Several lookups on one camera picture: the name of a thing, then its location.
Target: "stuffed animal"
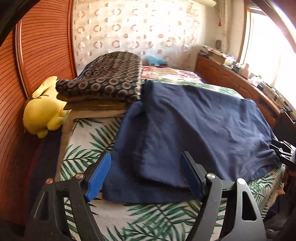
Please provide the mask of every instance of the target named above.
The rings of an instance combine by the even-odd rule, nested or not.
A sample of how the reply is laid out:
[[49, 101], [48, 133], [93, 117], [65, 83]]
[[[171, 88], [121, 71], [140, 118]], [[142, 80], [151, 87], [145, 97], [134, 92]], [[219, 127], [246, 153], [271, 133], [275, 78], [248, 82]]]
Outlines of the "stuffed animal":
[[58, 129], [64, 120], [66, 111], [63, 108], [67, 102], [57, 99], [56, 82], [57, 76], [47, 78], [25, 107], [24, 126], [29, 133], [39, 138], [44, 138], [48, 130]]

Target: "navy blue cloth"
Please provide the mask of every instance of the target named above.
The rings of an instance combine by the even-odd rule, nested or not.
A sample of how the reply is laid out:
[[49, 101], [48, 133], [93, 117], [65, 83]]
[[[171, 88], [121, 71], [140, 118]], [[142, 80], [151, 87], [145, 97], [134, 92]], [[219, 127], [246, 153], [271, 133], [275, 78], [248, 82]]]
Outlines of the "navy blue cloth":
[[280, 165], [273, 132], [254, 101], [148, 81], [127, 111], [111, 152], [103, 197], [128, 203], [192, 199], [180, 167], [189, 151], [223, 180], [255, 180]]

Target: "palm leaf print bedsheet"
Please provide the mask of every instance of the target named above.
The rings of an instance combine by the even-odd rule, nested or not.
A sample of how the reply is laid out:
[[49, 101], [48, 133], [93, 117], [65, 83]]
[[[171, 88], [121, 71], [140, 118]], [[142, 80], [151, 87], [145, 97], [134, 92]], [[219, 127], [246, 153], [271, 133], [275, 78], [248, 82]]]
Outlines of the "palm leaf print bedsheet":
[[[174, 85], [192, 85], [242, 98], [236, 91], [203, 84], [192, 73], [169, 68], [143, 67], [142, 79]], [[100, 154], [111, 151], [123, 116], [115, 118], [76, 119], [62, 163], [60, 180], [68, 180], [84, 172]], [[281, 185], [284, 165], [261, 178], [249, 182], [249, 187], [264, 217]], [[219, 237], [226, 209], [221, 201], [211, 240]], [[106, 241], [176, 240], [184, 241], [198, 215], [201, 204], [197, 200], [167, 204], [125, 204], [103, 200], [99, 195], [89, 203], [93, 216]], [[80, 240], [69, 199], [65, 210], [73, 238]]]

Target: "screw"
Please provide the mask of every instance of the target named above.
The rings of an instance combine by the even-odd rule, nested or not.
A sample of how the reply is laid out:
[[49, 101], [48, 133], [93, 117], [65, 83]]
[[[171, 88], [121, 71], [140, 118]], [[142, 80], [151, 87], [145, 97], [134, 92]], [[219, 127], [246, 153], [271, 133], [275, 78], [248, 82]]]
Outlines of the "screw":
[[81, 179], [81, 178], [83, 178], [83, 173], [77, 173], [75, 175], [75, 177], [76, 177], [76, 179]]
[[216, 176], [215, 176], [215, 174], [213, 174], [213, 173], [208, 173], [207, 174], [207, 178], [209, 178], [209, 179], [214, 179]]
[[49, 179], [46, 180], [46, 184], [52, 184], [53, 181], [54, 181], [54, 180], [53, 180], [52, 178], [49, 178]]
[[246, 181], [245, 181], [244, 179], [242, 179], [242, 178], [238, 178], [238, 179], [237, 179], [237, 182], [238, 182], [240, 185], [244, 185], [244, 184], [246, 184]]

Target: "bed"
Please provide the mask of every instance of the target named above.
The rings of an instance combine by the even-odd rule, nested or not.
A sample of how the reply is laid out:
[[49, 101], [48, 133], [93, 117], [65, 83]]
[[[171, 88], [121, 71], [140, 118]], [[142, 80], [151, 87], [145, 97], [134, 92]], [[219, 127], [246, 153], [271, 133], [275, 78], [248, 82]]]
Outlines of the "bed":
[[[236, 91], [202, 83], [193, 72], [170, 68], [144, 66], [142, 81], [158, 81], [172, 85], [192, 85], [227, 95], [243, 98]], [[63, 126], [56, 179], [68, 180], [84, 172], [99, 155], [111, 151], [125, 110], [71, 111]], [[284, 165], [261, 178], [249, 182], [262, 218], [282, 188]], [[219, 237], [226, 209], [226, 199], [221, 201], [219, 214], [211, 240]], [[89, 203], [93, 216], [105, 240], [185, 240], [198, 215], [201, 204], [197, 200], [167, 204], [125, 204], [102, 199], [101, 194]], [[79, 239], [69, 199], [65, 211], [73, 238]]]

